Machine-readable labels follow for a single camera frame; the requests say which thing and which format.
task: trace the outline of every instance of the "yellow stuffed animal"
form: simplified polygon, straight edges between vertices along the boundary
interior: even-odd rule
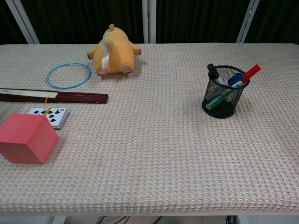
[[[98,75],[107,73],[130,73],[134,69],[135,55],[140,55],[139,47],[132,44],[125,32],[109,25],[101,42],[90,49],[87,56],[93,59]]]

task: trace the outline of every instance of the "black mesh pen holder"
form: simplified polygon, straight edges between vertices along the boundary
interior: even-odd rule
[[[218,65],[215,66],[215,69],[224,82],[229,80],[237,72],[245,73],[241,69],[229,65]],[[214,118],[231,117],[235,112],[243,89],[249,85],[249,82],[250,80],[239,87],[227,86],[212,79],[209,72],[209,82],[206,88],[205,98],[201,104],[203,110]]]

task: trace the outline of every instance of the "textured tablecloth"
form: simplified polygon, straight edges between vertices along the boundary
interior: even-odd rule
[[[131,74],[102,77],[87,59],[91,46],[0,46],[1,87],[53,90],[50,69],[82,62],[92,77],[68,91],[109,94],[107,104],[49,104],[71,114],[46,164],[0,155],[0,213],[299,213],[298,45],[139,44]],[[231,118],[201,108],[209,63],[262,68]],[[65,67],[51,81],[86,74]],[[33,107],[43,103],[0,102],[0,124]]]

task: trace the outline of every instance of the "pink foam cube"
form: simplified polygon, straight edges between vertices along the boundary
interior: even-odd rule
[[[44,164],[57,139],[46,116],[14,113],[0,126],[0,153],[11,162]]]

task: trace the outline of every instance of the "dark curtain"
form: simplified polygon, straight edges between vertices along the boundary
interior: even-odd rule
[[[299,44],[299,0],[260,0],[245,42]]]
[[[236,42],[250,0],[157,0],[157,43]]]
[[[8,5],[4,0],[0,1],[0,44],[26,44],[27,41],[14,19]]]
[[[40,43],[98,43],[109,24],[143,43],[141,0],[21,0]]]

